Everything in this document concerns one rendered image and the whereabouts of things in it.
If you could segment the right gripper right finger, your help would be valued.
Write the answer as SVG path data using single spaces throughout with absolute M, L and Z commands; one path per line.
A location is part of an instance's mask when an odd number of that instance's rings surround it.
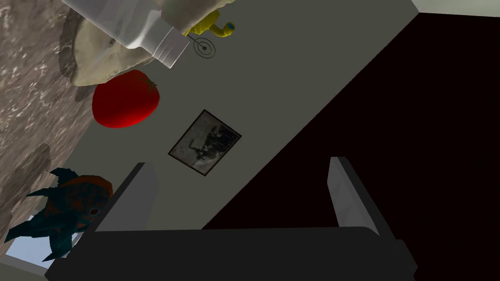
M 340 227 L 366 227 L 382 237 L 394 236 L 346 157 L 330 158 L 327 186 Z

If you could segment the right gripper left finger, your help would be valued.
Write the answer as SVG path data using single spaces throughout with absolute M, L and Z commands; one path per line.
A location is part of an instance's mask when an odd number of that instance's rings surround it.
M 113 196 L 111 209 L 97 232 L 144 231 L 159 193 L 159 182 L 152 163 L 146 162 L 125 188 Z

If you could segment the dark blue orange fish toy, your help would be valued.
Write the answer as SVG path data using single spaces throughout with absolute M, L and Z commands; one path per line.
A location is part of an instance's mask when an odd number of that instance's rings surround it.
M 32 219 L 8 230 L 5 242 L 18 237 L 49 238 L 51 261 L 65 256 L 73 247 L 72 236 L 84 232 L 103 212 L 113 196 L 112 183 L 101 176 L 78 175 L 69 168 L 55 168 L 57 186 L 36 190 L 30 197 L 46 197 L 46 203 Z

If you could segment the red tomato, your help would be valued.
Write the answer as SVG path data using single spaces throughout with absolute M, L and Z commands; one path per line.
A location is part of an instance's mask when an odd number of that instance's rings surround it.
M 92 97 L 94 120 L 107 128 L 138 124 L 157 108 L 157 84 L 138 69 L 133 69 L 98 84 Z

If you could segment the clear plastic bottle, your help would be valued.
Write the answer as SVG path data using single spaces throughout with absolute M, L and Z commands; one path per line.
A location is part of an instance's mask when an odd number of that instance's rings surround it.
M 164 21 L 155 0 L 61 0 L 127 49 L 141 47 L 171 68 L 190 40 Z

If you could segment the yellow toy figure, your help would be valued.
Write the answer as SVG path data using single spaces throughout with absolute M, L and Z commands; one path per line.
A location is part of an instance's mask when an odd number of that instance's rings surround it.
M 218 9 L 215 9 L 203 19 L 201 19 L 198 23 L 193 25 L 190 29 L 188 29 L 184 36 L 186 37 L 190 32 L 201 35 L 207 30 L 221 38 L 230 36 L 235 30 L 235 25 L 232 22 L 227 22 L 223 28 L 220 28 L 216 25 L 219 17 L 220 12 L 218 11 Z

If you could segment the black framed wall picture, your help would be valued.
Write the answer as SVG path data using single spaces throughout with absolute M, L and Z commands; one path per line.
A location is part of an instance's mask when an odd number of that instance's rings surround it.
M 204 109 L 168 155 L 206 176 L 241 139 L 241 134 Z

